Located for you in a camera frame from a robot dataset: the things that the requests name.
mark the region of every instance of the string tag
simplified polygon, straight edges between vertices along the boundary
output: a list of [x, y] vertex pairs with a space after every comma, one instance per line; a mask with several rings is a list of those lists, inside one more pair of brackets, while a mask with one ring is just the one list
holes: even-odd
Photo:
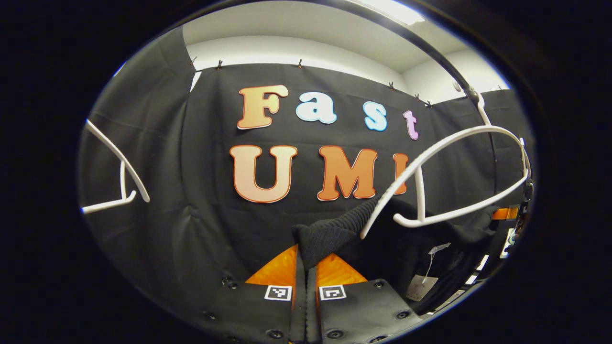
[[429, 251], [429, 254], [430, 254], [430, 255], [434, 255], [434, 254], [436, 254], [436, 252], [440, 252], [440, 251], [444, 250], [445, 248], [447, 248], [448, 246], [450, 246], [450, 243], [449, 243], [449, 242], [447, 242], [447, 243], [446, 243], [446, 244], [444, 244], [444, 245], [436, 246], [436, 247], [434, 247], [433, 249], [431, 249], [431, 250]]

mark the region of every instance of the white plastic hanger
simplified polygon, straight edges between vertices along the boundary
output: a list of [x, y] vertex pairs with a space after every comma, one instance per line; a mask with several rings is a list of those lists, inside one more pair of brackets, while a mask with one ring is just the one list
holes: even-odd
[[[361, 233], [360, 233], [361, 239], [364, 239], [365, 236], [368, 234], [368, 232], [370, 231], [370, 228], [372, 227], [372, 224], [374, 224], [374, 221], [376, 220], [380, 212], [383, 210], [385, 205], [387, 205], [391, 197], [393, 197], [395, 191], [404, 182], [406, 182], [406, 180], [410, 178], [413, 174], [414, 174], [414, 179], [416, 182], [416, 192], [417, 192], [417, 219], [409, 220], [400, 214], [395, 214], [393, 216], [393, 220], [397, 222], [399, 225], [404, 226], [404, 227], [410, 227], [410, 228], [427, 226], [427, 225], [431, 225], [432, 223], [438, 223], [438, 222], [454, 219], [455, 217], [459, 217], [459, 216], [468, 214], [470, 212], [482, 209], [488, 206], [489, 204], [493, 204], [499, 201], [500, 199], [504, 198], [510, 192], [512, 192], [517, 187], [519, 187], [522, 183], [524, 183], [528, 178], [531, 178], [531, 165], [529, 164], [529, 157], [527, 156], [527, 152], [525, 151], [525, 148], [521, 140], [519, 140], [510, 131], [502, 127], [491, 125], [491, 121], [489, 121], [489, 117], [487, 116], [487, 113], [485, 112], [485, 101], [482, 95], [480, 95], [480, 93], [478, 92], [476, 93], [478, 94], [478, 97], [479, 97], [479, 101], [477, 105], [478, 112], [480, 113], [480, 116], [482, 117], [482, 120], [485, 123], [485, 125], [468, 128], [460, 132], [454, 133], [453, 135], [447, 136], [446, 138], [440, 140], [439, 142], [435, 143], [434, 145], [426, 149], [416, 159], [414, 159], [406, 167], [404, 172], [402, 172], [399, 175], [399, 177], [397, 177], [397, 179], [393, 183], [391, 183], [391, 186], [384, 192], [381, 199], [378, 200], [378, 203], [376, 204], [376, 207], [374, 208], [372, 215], [370, 216], [365, 226], [361, 230]], [[523, 177], [518, 182], [510, 186], [508, 189], [505, 189], [504, 191], [498, 193], [495, 196], [489, 197], [486, 200], [472, 204], [471, 206], [457, 209], [455, 211], [450, 211], [450, 212], [446, 212], [443, 214], [426, 217], [425, 216], [425, 185], [423, 182], [423, 171], [421, 170], [421, 166], [427, 160], [433, 157], [437, 152], [445, 148], [446, 146], [462, 138], [466, 138], [468, 136], [475, 135], [478, 133], [487, 133], [487, 132], [505, 134], [511, 137], [518, 144], [518, 146], [521, 148], [521, 153], [522, 153], [521, 160], [523, 162]]]
[[125, 204], [128, 204], [128, 203], [132, 202], [134, 200], [134, 197], [136, 197], [136, 190], [132, 190], [132, 192], [130, 193], [130, 196], [126, 197], [126, 195], [125, 195], [125, 169], [126, 168], [127, 168], [127, 171], [130, 173], [130, 175], [132, 176], [132, 179], [136, 183], [136, 187], [140, 191], [140, 193], [141, 193], [141, 195], [143, 197], [143, 200], [145, 202], [147, 202], [147, 203], [150, 202], [151, 199], [149, 198], [149, 194], [147, 193], [147, 190], [144, 187], [143, 182], [140, 180], [140, 178], [138, 177], [138, 174], [136, 173], [136, 171], [134, 170], [134, 168], [132, 167], [130, 162], [127, 160], [127, 158], [119, 150], [119, 148], [117, 148], [117, 146], [115, 146], [113, 144], [113, 142], [111, 140], [109, 140], [100, 131], [100, 129], [96, 128], [95, 125], [93, 125], [93, 123], [90, 122], [89, 120], [87, 120], [85, 122], [85, 127], [92, 134], [94, 134], [95, 137], [100, 139], [100, 141], [102, 141], [102, 143], [104, 143], [104, 145], [106, 145], [106, 147], [108, 147], [117, 156], [117, 158], [119, 158], [119, 160], [121, 161], [121, 167], [119, 168], [119, 180], [121, 182], [121, 199], [120, 200], [116, 200], [116, 201], [109, 201], [109, 202], [104, 202], [104, 203], [98, 203], [98, 204], [94, 204], [92, 206], [85, 206], [85, 207], [81, 208], [81, 211], [83, 211], [84, 214], [89, 214], [89, 213], [92, 213], [92, 212], [101, 211], [101, 210], [108, 209], [108, 208], [113, 208], [113, 207], [116, 207], [116, 206], [122, 206], [122, 205], [125, 205]]

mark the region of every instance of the ceiling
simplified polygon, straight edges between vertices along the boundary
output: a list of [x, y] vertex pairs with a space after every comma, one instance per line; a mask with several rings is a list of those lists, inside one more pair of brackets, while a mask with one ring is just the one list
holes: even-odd
[[[410, 30], [442, 54], [468, 47], [428, 20]], [[393, 32], [333, 7], [299, 1], [263, 1], [195, 19], [183, 28], [185, 44], [235, 36], [285, 36], [334, 45], [377, 61], [398, 73], [430, 58]]]

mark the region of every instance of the bolt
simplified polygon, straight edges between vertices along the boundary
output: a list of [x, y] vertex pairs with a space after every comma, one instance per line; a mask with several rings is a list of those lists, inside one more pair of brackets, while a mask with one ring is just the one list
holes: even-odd
[[407, 318], [408, 315], [410, 315], [410, 312], [405, 310], [404, 312], [400, 312], [397, 316], [395, 316], [398, 319], [404, 319]]
[[385, 339], [385, 338], [387, 338], [387, 336], [386, 336], [386, 335], [381, 335], [381, 336], [379, 336], [379, 337], [374, 338], [373, 340], [370, 340], [370, 343], [376, 343], [376, 342], [378, 342], [379, 340], [383, 340], [383, 339]]
[[283, 338], [283, 333], [278, 331], [278, 330], [272, 330], [270, 332], [268, 332], [268, 335], [274, 339], [280, 339]]
[[344, 332], [340, 330], [333, 330], [327, 333], [327, 338], [338, 339], [344, 335]]

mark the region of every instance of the light blue letter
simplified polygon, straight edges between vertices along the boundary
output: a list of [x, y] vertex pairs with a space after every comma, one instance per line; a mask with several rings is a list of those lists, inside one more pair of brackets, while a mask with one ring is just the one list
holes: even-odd
[[364, 112], [367, 115], [365, 118], [365, 126], [370, 130], [382, 132], [387, 129], [387, 110], [384, 106], [375, 102], [365, 102]]
[[296, 108], [296, 115], [308, 122], [321, 121], [321, 123], [331, 124], [336, 121], [338, 116], [334, 113], [334, 101], [327, 95], [320, 92], [306, 92], [300, 95], [302, 102]]

